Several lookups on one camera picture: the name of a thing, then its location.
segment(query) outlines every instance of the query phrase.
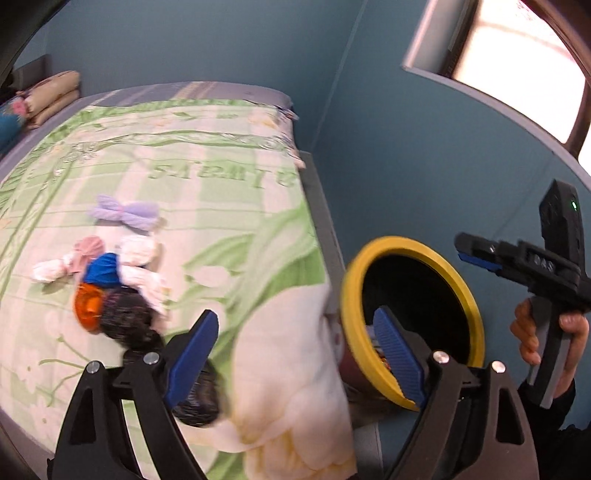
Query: blue plastic piece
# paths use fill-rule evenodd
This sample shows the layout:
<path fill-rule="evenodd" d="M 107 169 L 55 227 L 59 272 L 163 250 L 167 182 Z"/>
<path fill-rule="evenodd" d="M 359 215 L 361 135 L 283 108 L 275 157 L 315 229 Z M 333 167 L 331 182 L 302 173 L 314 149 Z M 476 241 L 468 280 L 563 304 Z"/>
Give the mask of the blue plastic piece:
<path fill-rule="evenodd" d="M 502 265 L 499 265 L 498 263 L 487 262 L 486 260 L 477 257 L 472 257 L 471 255 L 467 254 L 459 253 L 458 257 L 460 257 L 460 260 L 462 260 L 463 262 L 471 263 L 472 265 L 476 265 L 477 267 L 486 268 L 489 272 L 496 272 L 497 270 L 503 268 Z"/>
<path fill-rule="evenodd" d="M 170 368 L 168 389 L 164 394 L 164 401 L 169 408 L 175 407 L 189 396 L 191 387 L 216 343 L 218 330 L 217 315 L 209 312 L 200 322 L 197 332 L 190 338 L 183 353 Z"/>
<path fill-rule="evenodd" d="M 423 408 L 425 372 L 384 309 L 374 313 L 374 332 L 404 397 Z"/>

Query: pink fabric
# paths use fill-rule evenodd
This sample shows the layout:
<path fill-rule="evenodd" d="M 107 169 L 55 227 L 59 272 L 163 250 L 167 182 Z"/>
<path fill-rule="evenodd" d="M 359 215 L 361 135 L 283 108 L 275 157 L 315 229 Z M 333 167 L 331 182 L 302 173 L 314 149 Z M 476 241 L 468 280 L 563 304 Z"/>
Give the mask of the pink fabric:
<path fill-rule="evenodd" d="M 105 243 L 96 235 L 84 237 L 74 245 L 74 258 L 68 274 L 75 274 L 76 280 L 86 271 L 86 266 L 105 253 Z"/>

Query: handle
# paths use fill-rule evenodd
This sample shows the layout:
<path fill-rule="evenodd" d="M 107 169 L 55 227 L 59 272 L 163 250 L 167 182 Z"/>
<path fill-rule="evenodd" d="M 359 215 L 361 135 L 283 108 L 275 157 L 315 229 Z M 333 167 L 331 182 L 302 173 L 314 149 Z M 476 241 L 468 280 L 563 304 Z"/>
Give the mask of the handle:
<path fill-rule="evenodd" d="M 542 361 L 531 367 L 527 377 L 528 398 L 535 405 L 550 408 L 564 363 L 569 352 L 572 335 L 560 328 L 560 315 L 568 309 L 560 303 L 543 297 L 531 299 L 531 311 L 535 321 L 536 335 L 540 341 L 538 349 Z"/>

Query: blue fabric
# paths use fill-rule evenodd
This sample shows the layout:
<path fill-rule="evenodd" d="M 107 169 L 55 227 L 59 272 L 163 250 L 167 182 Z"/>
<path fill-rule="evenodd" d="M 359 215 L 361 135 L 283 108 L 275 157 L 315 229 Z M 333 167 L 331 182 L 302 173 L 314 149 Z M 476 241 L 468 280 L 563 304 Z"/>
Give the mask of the blue fabric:
<path fill-rule="evenodd" d="M 91 262 L 86 267 L 83 283 L 90 283 L 100 288 L 117 288 L 121 280 L 117 273 L 117 255 L 107 253 Z"/>
<path fill-rule="evenodd" d="M 21 132 L 21 121 L 18 115 L 0 115 L 0 154 L 6 153 Z"/>

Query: bedspread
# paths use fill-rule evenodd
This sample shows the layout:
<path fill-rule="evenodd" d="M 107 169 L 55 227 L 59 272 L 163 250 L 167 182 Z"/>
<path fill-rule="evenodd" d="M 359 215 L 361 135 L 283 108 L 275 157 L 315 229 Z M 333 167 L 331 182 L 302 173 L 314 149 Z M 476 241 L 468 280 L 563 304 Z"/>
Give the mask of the bedspread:
<path fill-rule="evenodd" d="M 0 407 L 54 449 L 91 359 L 122 349 L 76 321 L 74 282 L 31 281 L 36 262 L 86 235 L 114 251 L 126 227 L 95 222 L 98 194 L 157 202 L 170 287 L 165 338 L 205 308 L 222 415 L 181 431 L 210 479 L 345 480 L 355 472 L 346 397 L 322 319 L 329 282 L 299 176 L 291 120 L 244 100 L 90 106 L 41 141 L 0 187 Z M 157 478 L 132 403 L 142 473 Z"/>

